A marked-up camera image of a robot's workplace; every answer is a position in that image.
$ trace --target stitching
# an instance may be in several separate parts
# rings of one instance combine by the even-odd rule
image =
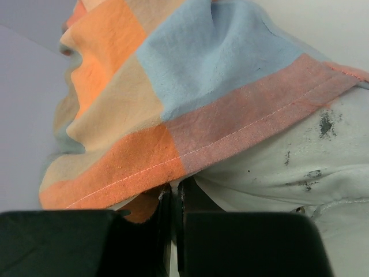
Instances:
[[[351,76],[351,77],[354,77],[354,78],[357,78],[359,81],[369,81],[369,80],[367,80],[365,77],[362,77],[362,76],[360,76],[359,74],[352,74],[352,73],[348,73],[348,72],[346,72],[346,71],[344,71],[344,70],[340,70],[340,69],[338,69],[338,68],[336,68],[336,67],[334,67],[334,66],[332,66],[332,65],[329,65],[329,64],[326,64],[329,68],[331,68],[331,70],[333,70],[333,71],[336,71],[336,72],[341,72],[341,73],[343,73],[343,74],[345,74],[345,75],[347,75],[347,76]]]
[[[105,187],[103,187],[103,188],[101,188],[101,189],[98,189],[98,190],[96,190],[96,191],[94,191],[94,192],[92,192],[92,193],[90,193],[90,194],[88,194],[88,195],[86,195],[86,196],[82,197],[81,199],[79,199],[79,200],[77,200],[77,201],[73,202],[72,204],[70,204],[69,206],[67,206],[65,209],[70,208],[70,207],[71,207],[71,206],[73,206],[74,204],[76,204],[76,203],[78,203],[78,202],[80,202],[80,201],[82,201],[82,200],[84,200],[84,199],[86,199],[86,198],[90,197],[91,195],[94,195],[95,193],[100,192],[101,190],[107,189],[107,188],[109,188],[110,186],[113,186],[113,185],[115,185],[115,184],[118,184],[118,183],[120,183],[120,182],[123,182],[123,181],[125,181],[125,180],[127,180],[127,179],[130,179],[130,178],[132,178],[132,177],[134,177],[134,176],[136,176],[136,175],[139,175],[139,174],[141,174],[141,173],[143,173],[143,172],[146,172],[146,171],[148,171],[148,170],[154,169],[155,167],[162,166],[162,165],[167,164],[167,163],[170,163],[170,162],[172,162],[172,161],[174,161],[174,160],[178,160],[178,159],[183,158],[183,157],[185,157],[185,156],[187,156],[187,155],[191,155],[191,154],[193,154],[193,153],[195,153],[195,152],[198,152],[198,151],[203,150],[203,149],[205,149],[205,148],[211,147],[211,146],[213,146],[214,144],[218,143],[219,141],[222,141],[222,140],[226,139],[226,138],[227,138],[227,137],[229,137],[229,136],[233,136],[234,134],[239,133],[240,131],[242,131],[242,130],[244,130],[244,129],[246,129],[246,128],[248,128],[248,127],[250,127],[250,126],[252,126],[252,125],[254,125],[254,124],[256,124],[256,123],[258,123],[258,122],[260,122],[260,121],[263,121],[263,120],[265,120],[265,119],[267,119],[267,118],[271,117],[272,115],[275,115],[276,113],[279,113],[281,110],[283,110],[283,109],[285,109],[285,108],[287,108],[287,107],[289,107],[289,106],[293,105],[296,101],[300,100],[301,98],[305,97],[306,95],[308,95],[308,94],[309,94],[309,93],[311,93],[312,91],[316,90],[316,89],[317,89],[317,88],[319,88],[321,85],[324,85],[324,84],[328,83],[329,81],[331,81],[331,80],[332,80],[333,78],[335,78],[335,77],[340,77],[340,76],[337,76],[337,75],[336,75],[336,76],[332,76],[332,77],[331,77],[331,78],[329,78],[328,80],[324,81],[323,83],[321,83],[321,84],[317,85],[317,86],[316,86],[316,87],[314,87],[313,89],[311,89],[311,90],[309,90],[308,92],[306,92],[304,95],[302,95],[302,96],[300,96],[299,98],[295,99],[293,102],[290,102],[290,104],[287,104],[286,106],[284,106],[284,107],[282,107],[282,108],[280,108],[280,109],[278,109],[278,110],[276,110],[276,111],[272,112],[271,114],[268,114],[267,116],[265,116],[265,117],[263,117],[263,118],[261,118],[261,119],[258,119],[258,120],[256,120],[255,122],[250,123],[250,124],[248,124],[248,125],[246,125],[246,126],[242,127],[241,129],[239,129],[239,130],[237,130],[237,131],[235,131],[235,132],[233,132],[233,133],[231,133],[231,134],[228,134],[227,136],[222,137],[222,138],[220,138],[219,140],[217,140],[217,141],[215,141],[215,142],[213,142],[213,143],[211,143],[211,144],[209,144],[209,145],[206,145],[206,146],[203,146],[203,147],[201,147],[201,148],[199,148],[199,149],[196,149],[196,150],[193,150],[193,151],[191,151],[191,152],[188,152],[188,153],[186,153],[186,154],[184,154],[184,155],[182,155],[182,156],[178,156],[178,157],[175,157],[175,158],[173,158],[173,159],[167,160],[166,162],[162,162],[162,163],[156,164],[156,165],[154,165],[154,166],[152,166],[152,167],[148,167],[147,169],[141,170],[141,171],[139,171],[139,172],[136,172],[135,174],[132,174],[132,175],[130,175],[130,176],[127,176],[127,177],[125,177],[125,178],[123,178],[123,179],[120,179],[120,180],[118,180],[118,181],[115,181],[115,182],[113,182],[113,183],[111,183],[111,184],[109,184],[109,185],[107,185],[107,186],[105,186]]]

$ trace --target orange fabric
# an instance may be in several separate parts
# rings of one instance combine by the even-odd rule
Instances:
[[[163,110],[146,72],[133,54],[84,113],[83,120],[72,122],[67,133],[83,144],[86,151],[108,150],[108,146],[126,134],[160,124]]]
[[[70,28],[74,23],[81,19],[87,14],[86,8],[81,1],[78,1],[76,7],[74,8],[73,14],[65,22],[66,29]]]
[[[82,55],[81,66],[71,75],[80,103],[78,118],[146,39],[146,33],[125,1],[107,0],[75,23],[71,36]]]
[[[330,67],[331,69],[335,70],[335,71],[343,72],[346,75],[356,77],[360,81],[369,82],[369,73],[365,72],[361,69],[352,68],[350,66],[345,66],[345,65],[339,65],[335,62],[325,62],[324,64],[327,65],[328,67]]]
[[[81,0],[81,1],[85,5],[87,12],[89,12],[90,10],[93,10],[106,0]]]
[[[135,223],[143,223],[147,221],[155,212],[159,197],[162,192],[169,191],[169,184],[158,186],[151,190],[141,193],[128,204],[124,205],[119,210],[128,210],[130,215],[126,215],[125,219]]]
[[[132,155],[128,149],[146,151]],[[147,180],[148,171],[151,180]],[[184,175],[174,141],[161,124],[122,138],[79,177],[57,182],[41,192],[40,201],[45,209],[106,208],[152,188],[152,182],[164,184]]]

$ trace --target cloth fold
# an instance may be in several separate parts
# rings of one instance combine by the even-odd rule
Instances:
[[[368,81],[244,0],[83,0],[74,11],[46,209],[106,208],[192,175]]]

